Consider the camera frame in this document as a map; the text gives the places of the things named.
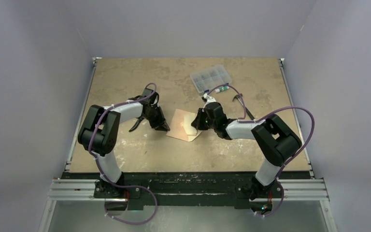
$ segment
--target metal frame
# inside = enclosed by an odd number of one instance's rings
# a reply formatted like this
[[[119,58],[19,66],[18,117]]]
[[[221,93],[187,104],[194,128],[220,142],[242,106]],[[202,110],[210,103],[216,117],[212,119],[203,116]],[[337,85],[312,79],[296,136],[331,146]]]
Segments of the metal frame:
[[[73,136],[73,141],[71,148],[69,150],[68,162],[65,167],[65,171],[69,171],[71,160],[73,156],[74,146],[76,143],[76,136],[79,130],[79,126],[81,124],[81,120],[83,118],[83,113],[86,107],[87,98],[90,92],[90,88],[93,82],[93,77],[95,74],[96,66],[97,66],[97,59],[93,58],[93,71],[90,77],[90,84],[86,91],[86,97],[84,104],[82,106],[82,110],[80,112],[79,120],[76,125],[75,134]],[[281,74],[283,76],[285,87],[288,92],[289,100],[291,105],[293,105],[291,93],[288,88],[288,83],[286,81],[286,76],[284,73],[283,63],[282,60],[279,60],[279,65],[281,69]],[[294,117],[298,126],[298,130],[300,133],[300,138],[302,142],[304,142],[302,131],[298,122],[298,117],[296,111],[293,111]],[[314,178],[314,173],[312,171],[311,162],[309,160],[308,152],[304,149],[305,157],[308,161],[308,165],[310,168],[310,176],[312,179],[301,179],[301,180],[292,180],[292,179],[280,179],[280,182],[285,189],[285,198],[284,201],[320,201],[323,217],[327,225],[327,229],[329,232],[337,232],[337,227],[335,224],[335,220],[333,218],[330,204],[329,204],[329,196],[326,190],[324,180],[317,180]],[[46,207],[44,209],[43,217],[41,220],[41,224],[39,226],[39,232],[46,232],[49,230],[50,223],[52,220],[53,212],[56,206],[57,201],[105,201],[106,199],[97,199],[93,197],[93,193],[95,190],[95,182],[96,180],[83,180],[83,179],[55,179],[52,182],[51,188],[48,193],[48,199],[46,203]],[[255,199],[254,201],[264,201],[266,199]],[[115,201],[115,202],[124,202],[125,199],[123,198],[116,198],[116,199],[107,199],[107,201]]]

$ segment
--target glue stick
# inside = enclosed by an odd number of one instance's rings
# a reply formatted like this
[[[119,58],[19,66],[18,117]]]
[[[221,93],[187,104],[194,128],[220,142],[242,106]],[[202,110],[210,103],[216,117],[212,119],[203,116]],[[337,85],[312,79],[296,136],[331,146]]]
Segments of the glue stick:
[[[229,89],[228,86],[223,86],[223,87],[221,87],[221,88],[216,89],[216,90],[215,90],[215,93],[219,93],[219,92],[225,91],[225,90],[227,90],[227,89]]]

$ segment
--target paper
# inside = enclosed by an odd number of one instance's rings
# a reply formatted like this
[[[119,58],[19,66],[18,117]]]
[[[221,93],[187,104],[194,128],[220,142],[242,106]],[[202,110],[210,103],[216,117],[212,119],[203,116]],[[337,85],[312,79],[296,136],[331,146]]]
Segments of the paper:
[[[196,113],[176,109],[170,123],[170,131],[166,135],[187,142],[193,141],[201,134],[201,130],[191,126],[196,116]]]

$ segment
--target beige table surface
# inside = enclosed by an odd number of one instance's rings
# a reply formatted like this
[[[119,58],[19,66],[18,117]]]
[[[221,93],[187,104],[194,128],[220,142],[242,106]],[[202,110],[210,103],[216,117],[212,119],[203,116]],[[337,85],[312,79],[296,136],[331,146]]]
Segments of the beige table surface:
[[[224,65],[232,85],[244,95],[247,108],[256,118],[290,105],[276,58],[103,58],[98,60],[83,118],[91,105],[124,102],[141,94],[149,82],[155,82],[159,104],[170,124],[176,108],[197,112],[203,106],[189,75],[217,64]],[[242,106],[232,102],[235,94],[231,89],[212,94],[229,118],[243,115]],[[292,110],[278,115],[298,134]],[[203,131],[193,142],[185,142],[151,129],[147,120],[129,133],[135,121],[120,125],[114,148],[124,172],[257,171],[264,160],[252,140],[228,141],[210,130]],[[304,153],[285,170],[309,170]],[[93,158],[80,144],[75,146],[70,172],[98,172]]]

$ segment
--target white wall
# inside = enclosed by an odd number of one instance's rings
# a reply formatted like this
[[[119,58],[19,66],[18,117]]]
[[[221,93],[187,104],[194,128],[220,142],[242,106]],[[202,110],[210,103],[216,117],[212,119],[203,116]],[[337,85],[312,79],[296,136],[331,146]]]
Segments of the white wall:
[[[318,0],[285,71],[294,104],[315,114],[309,156],[339,230],[371,231],[371,1]]]
[[[37,231],[91,56],[62,0],[0,0],[0,231]]]
[[[285,57],[316,0],[66,0],[96,57]]]

